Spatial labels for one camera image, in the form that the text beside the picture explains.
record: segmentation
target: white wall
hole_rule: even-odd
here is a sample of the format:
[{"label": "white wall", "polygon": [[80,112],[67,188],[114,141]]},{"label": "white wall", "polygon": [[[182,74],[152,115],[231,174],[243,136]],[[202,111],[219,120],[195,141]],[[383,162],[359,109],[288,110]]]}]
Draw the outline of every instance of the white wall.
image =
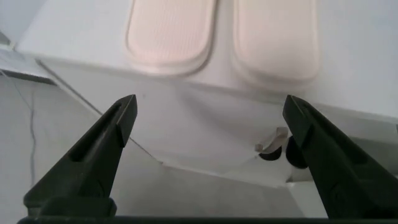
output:
[{"label": "white wall", "polygon": [[0,0],[0,30],[13,42],[20,41],[46,0]]}]

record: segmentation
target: white surface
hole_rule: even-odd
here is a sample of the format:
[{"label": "white surface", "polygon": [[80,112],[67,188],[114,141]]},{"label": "white surface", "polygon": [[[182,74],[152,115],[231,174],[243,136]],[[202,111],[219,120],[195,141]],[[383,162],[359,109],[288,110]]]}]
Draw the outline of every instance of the white surface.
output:
[{"label": "white surface", "polygon": [[151,75],[190,73],[207,59],[215,0],[136,0],[127,27],[135,70]]},{"label": "white surface", "polygon": [[0,0],[0,30],[18,42],[47,0]]},{"label": "white surface", "polygon": [[[265,95],[232,75],[232,5],[219,2],[210,59],[182,80],[206,90],[282,101],[283,96]],[[131,6],[129,0],[48,1],[18,50],[143,77],[131,71],[123,53]],[[398,123],[398,15],[392,10],[398,1],[319,0],[317,7],[321,70],[314,85],[298,96],[328,111]]]},{"label": "white surface", "polygon": [[316,0],[235,0],[233,65],[256,87],[303,90],[319,69]]},{"label": "white surface", "polygon": [[33,75],[35,77],[49,77],[47,72],[39,67],[32,57],[22,55],[11,49],[0,49],[0,69]]},{"label": "white surface", "polygon": [[[38,180],[97,117],[57,86],[14,81],[26,100],[35,102]],[[2,223],[17,223],[27,215],[22,202],[30,184],[30,113],[12,83],[1,76],[0,95],[0,217]],[[289,191],[164,167],[128,142],[111,197],[118,206],[117,215],[303,217]]]},{"label": "white surface", "polygon": [[[277,126],[285,126],[282,105],[187,88],[172,80],[131,80],[123,73],[115,76],[112,70],[43,63],[63,79],[60,86],[72,86],[101,112],[118,98],[136,94],[138,115],[132,137],[168,166],[272,187],[284,186],[288,179],[311,179],[308,172],[293,169],[283,155],[275,162],[255,158],[254,145],[268,139]],[[395,125],[326,116],[351,137],[392,143],[380,151],[377,144],[372,148],[379,162],[398,170],[393,166],[398,153]]]}]

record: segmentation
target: cable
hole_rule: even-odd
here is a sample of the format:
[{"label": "cable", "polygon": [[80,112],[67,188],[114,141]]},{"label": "cable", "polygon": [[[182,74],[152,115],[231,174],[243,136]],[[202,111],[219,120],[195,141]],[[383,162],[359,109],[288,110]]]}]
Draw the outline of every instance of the cable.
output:
[{"label": "cable", "polygon": [[14,86],[14,88],[17,90],[19,96],[21,97],[21,99],[24,101],[24,103],[26,104],[26,106],[29,108],[30,110],[30,125],[29,125],[29,129],[30,129],[30,136],[32,137],[32,141],[33,141],[33,145],[32,145],[32,150],[30,151],[30,159],[29,159],[29,164],[30,164],[30,187],[33,187],[33,185],[35,184],[35,153],[36,153],[36,136],[35,136],[35,132],[34,132],[34,116],[35,116],[35,110],[34,110],[34,91],[31,94],[32,97],[32,104],[29,105],[29,103],[26,101],[26,99],[24,98],[24,96],[22,96],[21,91],[19,91],[18,86],[16,85],[16,83],[10,78],[8,77],[8,75],[6,75],[5,72],[3,72],[3,70],[0,70],[0,73],[2,75],[4,75],[4,77],[6,77],[8,79],[9,82],[12,83],[12,85]]}]

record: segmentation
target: white floor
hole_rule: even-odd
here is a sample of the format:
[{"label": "white floor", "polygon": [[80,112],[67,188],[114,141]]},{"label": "white floor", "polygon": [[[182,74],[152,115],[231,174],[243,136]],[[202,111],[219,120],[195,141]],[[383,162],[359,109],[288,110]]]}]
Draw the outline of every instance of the white floor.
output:
[{"label": "white floor", "polygon": [[[98,119],[56,86],[13,79],[34,101],[35,181]],[[26,216],[30,187],[30,110],[0,76],[0,217]],[[124,149],[111,197],[118,215],[196,217],[303,217],[285,188],[267,188],[164,167],[133,142]]]}]

